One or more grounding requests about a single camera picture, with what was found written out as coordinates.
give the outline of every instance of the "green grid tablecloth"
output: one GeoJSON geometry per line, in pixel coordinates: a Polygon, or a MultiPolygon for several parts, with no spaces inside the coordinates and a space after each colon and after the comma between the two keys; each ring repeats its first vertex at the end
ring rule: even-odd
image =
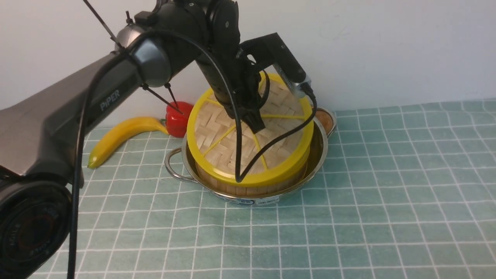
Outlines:
{"type": "MultiPolygon", "coordinates": [[[[127,141],[84,169],[78,279],[496,278],[496,101],[336,114],[323,169],[263,208],[171,178],[179,139],[127,141]]],[[[65,278],[67,249],[31,278],[65,278]]]]}

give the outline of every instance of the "pot label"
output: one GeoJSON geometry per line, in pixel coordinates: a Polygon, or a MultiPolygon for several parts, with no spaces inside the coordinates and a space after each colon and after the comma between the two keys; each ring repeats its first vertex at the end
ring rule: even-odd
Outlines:
{"type": "Polygon", "coordinates": [[[250,200],[250,199],[231,199],[224,197],[218,193],[212,192],[214,195],[217,197],[223,199],[226,202],[239,205],[239,206],[251,206],[251,205],[257,205],[257,206],[266,206],[266,205],[271,205],[275,204],[279,201],[279,197],[270,197],[270,198],[264,198],[264,199],[255,199],[255,200],[250,200]]]}
{"type": "Polygon", "coordinates": [[[267,205],[275,204],[278,201],[279,201],[279,196],[277,196],[277,197],[271,197],[271,198],[265,198],[265,199],[260,199],[260,200],[255,200],[255,203],[258,206],[267,206],[267,205]]]}

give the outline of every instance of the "white wall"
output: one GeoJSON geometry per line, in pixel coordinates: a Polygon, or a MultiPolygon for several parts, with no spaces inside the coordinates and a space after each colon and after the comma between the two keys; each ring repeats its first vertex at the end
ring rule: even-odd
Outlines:
{"type": "MultiPolygon", "coordinates": [[[[114,32],[155,0],[92,0],[114,32]]],[[[279,32],[320,106],[356,109],[496,96],[494,0],[240,0],[242,39],[279,32]]],[[[0,1],[0,108],[107,54],[113,43],[81,0],[0,1]]],[[[171,82],[194,102],[195,64],[171,82]]],[[[135,93],[103,125],[164,105],[135,93]]]]}

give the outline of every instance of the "yellow banana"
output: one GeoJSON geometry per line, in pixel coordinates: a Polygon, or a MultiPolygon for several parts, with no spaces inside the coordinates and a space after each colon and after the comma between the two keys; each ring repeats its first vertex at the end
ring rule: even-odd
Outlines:
{"type": "Polygon", "coordinates": [[[135,117],[125,120],[113,127],[98,142],[90,153],[88,168],[101,166],[129,138],[144,132],[161,131],[169,134],[164,125],[153,117],[135,117]]]}

